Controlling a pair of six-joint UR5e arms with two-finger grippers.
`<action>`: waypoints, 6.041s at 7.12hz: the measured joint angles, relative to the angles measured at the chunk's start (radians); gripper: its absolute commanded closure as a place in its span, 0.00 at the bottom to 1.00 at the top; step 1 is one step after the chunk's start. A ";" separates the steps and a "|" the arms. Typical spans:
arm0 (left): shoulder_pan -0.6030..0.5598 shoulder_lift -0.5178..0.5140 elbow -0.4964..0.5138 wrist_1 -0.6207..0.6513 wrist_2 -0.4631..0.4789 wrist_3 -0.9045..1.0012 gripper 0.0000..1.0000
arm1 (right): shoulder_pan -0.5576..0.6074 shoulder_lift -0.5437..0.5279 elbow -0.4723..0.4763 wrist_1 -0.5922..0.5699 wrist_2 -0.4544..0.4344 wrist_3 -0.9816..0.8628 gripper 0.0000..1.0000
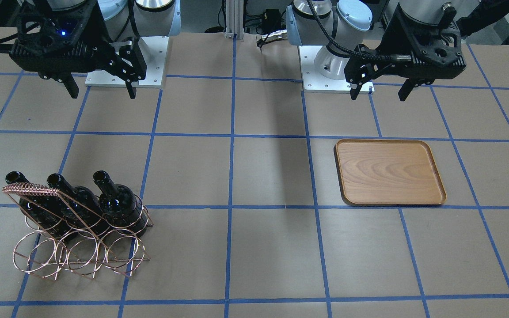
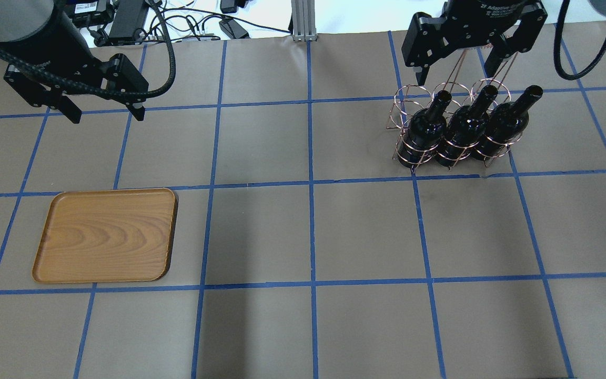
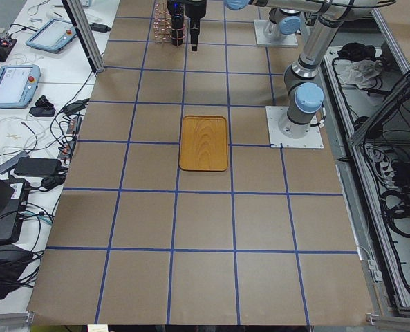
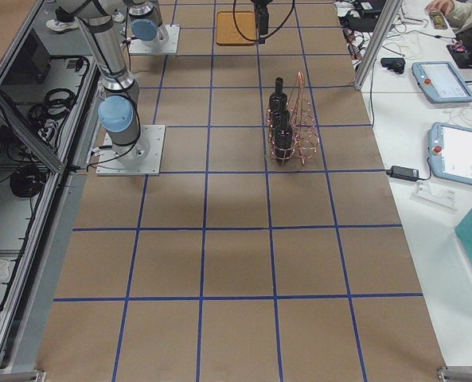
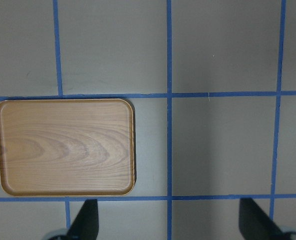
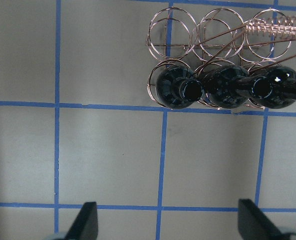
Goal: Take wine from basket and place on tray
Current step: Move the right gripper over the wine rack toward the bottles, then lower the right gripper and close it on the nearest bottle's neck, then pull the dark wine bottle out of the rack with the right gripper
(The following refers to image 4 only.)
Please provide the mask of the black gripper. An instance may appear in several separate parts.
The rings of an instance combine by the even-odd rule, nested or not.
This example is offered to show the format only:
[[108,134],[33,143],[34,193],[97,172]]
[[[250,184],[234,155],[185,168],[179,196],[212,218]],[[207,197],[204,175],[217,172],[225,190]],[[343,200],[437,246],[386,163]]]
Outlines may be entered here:
[[259,44],[265,43],[265,38],[268,34],[268,24],[269,24],[269,13],[268,13],[268,0],[252,0],[254,7],[255,20],[256,20],[256,29],[259,37]]

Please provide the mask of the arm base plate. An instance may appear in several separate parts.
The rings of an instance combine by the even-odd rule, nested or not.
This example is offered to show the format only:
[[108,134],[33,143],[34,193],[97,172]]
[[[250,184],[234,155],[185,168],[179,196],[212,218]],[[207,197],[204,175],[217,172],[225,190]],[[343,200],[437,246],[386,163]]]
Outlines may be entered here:
[[180,25],[144,23],[137,26],[131,39],[129,53],[133,56],[164,56],[177,53]]
[[112,147],[109,134],[104,136],[103,144],[111,146],[102,150],[99,160],[101,164],[96,167],[96,174],[100,176],[139,176],[160,174],[162,150],[165,140],[165,125],[142,125],[141,135],[136,145],[128,154],[123,154],[122,147]]

